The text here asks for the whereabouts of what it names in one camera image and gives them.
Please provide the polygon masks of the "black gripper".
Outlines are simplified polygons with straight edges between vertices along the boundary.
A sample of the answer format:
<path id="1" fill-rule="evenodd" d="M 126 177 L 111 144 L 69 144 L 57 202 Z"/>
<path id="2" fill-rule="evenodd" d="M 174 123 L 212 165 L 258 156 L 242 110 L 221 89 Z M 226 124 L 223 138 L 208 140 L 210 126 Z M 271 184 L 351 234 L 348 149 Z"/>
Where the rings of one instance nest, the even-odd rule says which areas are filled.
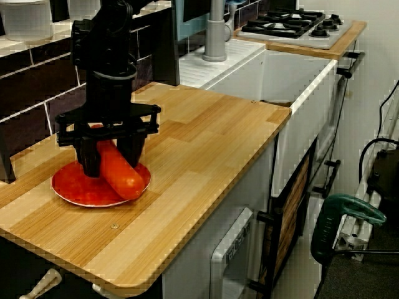
<path id="1" fill-rule="evenodd" d="M 131 167 L 136 167 L 145 144 L 144 134 L 158 132 L 157 116 L 161 108 L 131 102 L 136 76 L 136 70 L 122 77 L 88 71 L 85 103 L 55 117 L 59 124 L 58 144 L 76 146 L 77 160 L 90 178 L 100 176 L 97 141 L 119 138 L 119 152 Z"/>

